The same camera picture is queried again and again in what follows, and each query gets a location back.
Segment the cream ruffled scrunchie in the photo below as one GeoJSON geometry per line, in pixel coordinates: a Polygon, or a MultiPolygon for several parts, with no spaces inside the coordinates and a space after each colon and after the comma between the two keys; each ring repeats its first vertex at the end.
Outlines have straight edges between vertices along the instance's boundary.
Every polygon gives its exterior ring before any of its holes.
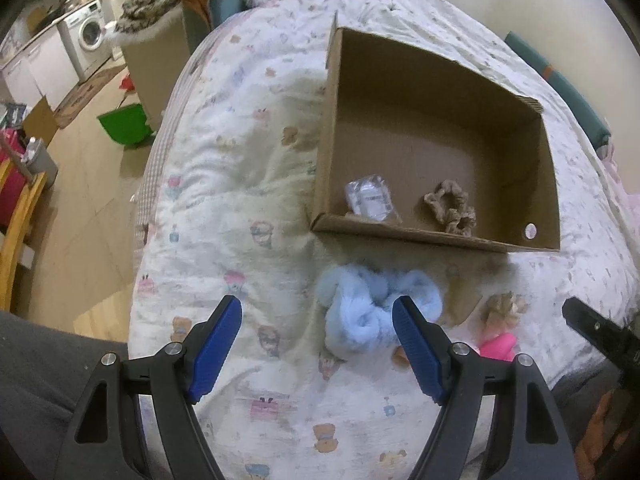
{"type": "Polygon", "coordinates": [[[518,326],[528,308],[525,298],[514,292],[495,294],[486,301],[482,319],[488,330],[507,332],[518,326]]]}

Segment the light blue fluffy scrunchie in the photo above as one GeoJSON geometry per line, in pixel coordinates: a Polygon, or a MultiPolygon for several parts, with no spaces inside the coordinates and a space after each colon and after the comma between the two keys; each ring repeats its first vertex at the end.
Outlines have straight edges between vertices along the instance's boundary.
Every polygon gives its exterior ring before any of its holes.
{"type": "Polygon", "coordinates": [[[326,348],[347,361],[395,347],[394,302],[408,296],[427,321],[442,315],[442,295],[421,270],[372,270],[360,264],[334,266],[320,276],[318,304],[326,309],[326,348]]]}

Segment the beige brown scrunchie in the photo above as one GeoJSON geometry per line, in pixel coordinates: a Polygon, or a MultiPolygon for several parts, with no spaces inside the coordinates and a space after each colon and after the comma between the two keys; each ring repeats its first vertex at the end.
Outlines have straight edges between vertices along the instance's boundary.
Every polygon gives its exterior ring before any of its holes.
{"type": "Polygon", "coordinates": [[[469,194],[455,180],[443,180],[423,197],[436,222],[448,234],[471,237],[476,227],[475,209],[469,194]]]}

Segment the clear plastic packet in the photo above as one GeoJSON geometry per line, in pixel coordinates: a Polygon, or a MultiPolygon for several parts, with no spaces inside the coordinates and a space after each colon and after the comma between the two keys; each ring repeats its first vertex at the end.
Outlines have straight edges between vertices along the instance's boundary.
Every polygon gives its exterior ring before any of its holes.
{"type": "Polygon", "coordinates": [[[390,189],[378,174],[371,174],[345,185],[350,211],[375,222],[401,222],[390,197],[390,189]]]}

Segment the brown paper hang tag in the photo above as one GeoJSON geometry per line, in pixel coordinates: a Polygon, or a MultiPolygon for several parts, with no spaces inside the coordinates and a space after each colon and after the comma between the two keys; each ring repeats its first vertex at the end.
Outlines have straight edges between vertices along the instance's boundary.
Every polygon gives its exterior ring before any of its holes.
{"type": "Polygon", "coordinates": [[[442,322],[458,326],[465,322],[483,299],[480,285],[473,274],[463,273],[454,264],[446,270],[448,288],[444,295],[442,322]]]}

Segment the teal bolster cushion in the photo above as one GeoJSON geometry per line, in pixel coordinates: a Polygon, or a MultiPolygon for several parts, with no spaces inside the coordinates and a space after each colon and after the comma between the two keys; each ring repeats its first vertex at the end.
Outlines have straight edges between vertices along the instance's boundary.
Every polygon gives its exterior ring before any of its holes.
{"type": "Polygon", "coordinates": [[[610,129],[574,84],[515,32],[508,32],[504,42],[563,99],[596,151],[608,144],[610,129]]]}

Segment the yellow wooden chair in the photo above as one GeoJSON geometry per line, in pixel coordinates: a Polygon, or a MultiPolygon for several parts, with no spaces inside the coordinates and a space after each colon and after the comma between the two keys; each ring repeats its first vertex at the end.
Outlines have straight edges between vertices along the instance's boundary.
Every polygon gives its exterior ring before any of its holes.
{"type": "Polygon", "coordinates": [[[27,234],[32,214],[46,184],[46,175],[36,174],[32,183],[26,185],[18,198],[6,236],[1,244],[0,264],[0,304],[2,311],[11,310],[15,272],[20,262],[24,238],[27,234]]]}

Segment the white patterned bed quilt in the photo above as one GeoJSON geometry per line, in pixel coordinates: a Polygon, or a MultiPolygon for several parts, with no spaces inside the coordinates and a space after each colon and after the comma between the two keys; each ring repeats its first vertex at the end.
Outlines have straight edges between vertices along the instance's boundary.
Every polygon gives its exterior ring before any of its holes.
{"type": "Polygon", "coordinates": [[[548,382],[599,353],[560,307],[639,310],[639,233],[626,198],[561,98],[498,36],[445,0],[273,0],[229,18],[191,56],[140,190],[149,227],[130,356],[148,356],[237,296],[243,323],[196,406],[229,479],[403,479],[437,417],[392,349],[346,362],[324,346],[319,276],[349,262],[418,269],[473,304],[512,294],[516,334],[548,382]],[[540,102],[558,182],[561,248],[506,255],[308,226],[326,49],[334,24],[442,55],[540,102]]]}

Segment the open brown cardboard box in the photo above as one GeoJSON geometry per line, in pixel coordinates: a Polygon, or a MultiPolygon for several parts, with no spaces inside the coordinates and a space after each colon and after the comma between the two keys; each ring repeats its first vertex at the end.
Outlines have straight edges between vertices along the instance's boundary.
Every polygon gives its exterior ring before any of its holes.
{"type": "Polygon", "coordinates": [[[492,252],[555,252],[558,191],[540,104],[443,56],[332,26],[310,227],[492,252]],[[401,222],[350,211],[345,185],[378,174],[401,222]],[[469,194],[471,237],[423,201],[443,180],[469,194]]]}

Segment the green plastic bin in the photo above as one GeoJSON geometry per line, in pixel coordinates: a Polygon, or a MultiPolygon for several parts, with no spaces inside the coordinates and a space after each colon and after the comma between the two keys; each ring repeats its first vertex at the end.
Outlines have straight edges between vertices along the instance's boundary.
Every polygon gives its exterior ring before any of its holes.
{"type": "Polygon", "coordinates": [[[152,136],[145,111],[140,103],[129,104],[111,110],[98,117],[107,135],[123,146],[134,146],[152,136]]]}

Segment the white kitchen cabinet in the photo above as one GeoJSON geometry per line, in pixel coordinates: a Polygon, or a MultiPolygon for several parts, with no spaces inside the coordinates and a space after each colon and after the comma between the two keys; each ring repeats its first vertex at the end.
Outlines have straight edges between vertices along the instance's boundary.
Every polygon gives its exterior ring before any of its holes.
{"type": "Polygon", "coordinates": [[[10,102],[35,107],[45,98],[56,110],[78,85],[79,77],[58,28],[52,26],[2,67],[1,81],[10,102]]]}

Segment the white washing machine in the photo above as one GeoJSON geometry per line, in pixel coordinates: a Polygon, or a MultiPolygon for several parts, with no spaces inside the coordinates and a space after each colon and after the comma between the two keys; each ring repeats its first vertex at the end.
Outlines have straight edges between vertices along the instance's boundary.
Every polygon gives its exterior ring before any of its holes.
{"type": "Polygon", "coordinates": [[[101,0],[73,10],[56,27],[80,82],[89,79],[111,57],[101,0]]]}

